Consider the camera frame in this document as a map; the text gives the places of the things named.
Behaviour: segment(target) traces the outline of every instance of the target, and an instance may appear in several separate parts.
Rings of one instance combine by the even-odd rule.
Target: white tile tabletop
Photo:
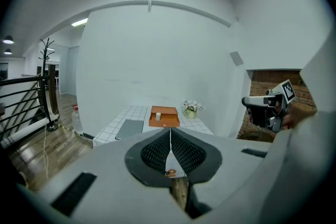
[[[142,128],[143,133],[155,129],[160,129],[160,127],[151,127],[148,125],[149,118],[151,116],[151,109],[151,106],[137,105],[132,105],[125,108],[111,122],[109,122],[107,126],[105,126],[96,135],[96,137],[93,138],[93,147],[117,141],[114,138],[116,137],[125,120],[144,121]],[[182,109],[177,109],[177,112],[179,116],[178,118],[180,120],[180,127],[213,135],[213,133],[199,118],[187,119],[187,117],[183,114]]]

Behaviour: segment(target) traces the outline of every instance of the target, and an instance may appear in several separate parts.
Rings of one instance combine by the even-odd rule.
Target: orange box
[[[159,121],[155,119],[157,113],[161,113],[161,119]],[[180,127],[180,121],[177,115],[176,108],[152,106],[148,125],[151,127]]]

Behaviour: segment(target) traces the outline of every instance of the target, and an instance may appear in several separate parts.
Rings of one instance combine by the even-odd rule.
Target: white bottle
[[[72,119],[72,125],[74,126],[73,128],[75,129],[75,132],[78,134],[83,134],[83,127],[80,122],[80,116],[79,116],[79,111],[78,111],[78,105],[73,105],[72,108],[74,111],[71,114],[71,119]]]

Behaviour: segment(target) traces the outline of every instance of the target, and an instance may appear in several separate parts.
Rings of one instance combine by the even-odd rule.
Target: white flowers
[[[191,111],[198,111],[205,109],[200,103],[197,104],[196,101],[185,100],[183,102],[184,108]]]

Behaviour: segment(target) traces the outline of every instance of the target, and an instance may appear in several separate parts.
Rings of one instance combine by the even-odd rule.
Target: white table
[[[97,147],[103,144],[117,142],[116,135],[119,132],[121,126],[125,120],[144,121],[142,133],[152,131],[155,129],[161,129],[161,127],[151,127],[148,125],[149,118],[151,116],[151,106],[129,106],[124,109],[119,115],[117,115],[107,126],[105,126],[99,134],[93,138],[93,147]],[[178,118],[180,120],[180,127],[188,128],[193,131],[204,133],[205,135],[213,135],[208,127],[199,119],[187,119],[183,114],[182,109],[177,109]],[[166,160],[166,171],[170,174],[170,178],[184,177],[185,173],[180,166],[179,162],[175,158],[172,151],[170,151]]]
[[[125,120],[144,121],[142,132],[147,132],[160,127],[151,127],[148,125],[151,116],[151,106],[129,106],[117,115],[107,126],[105,126],[92,140],[93,147],[115,142],[115,137],[119,132]],[[178,118],[180,119],[180,127],[185,127],[193,131],[213,135],[208,127],[199,119],[187,119],[182,109],[177,109]]]

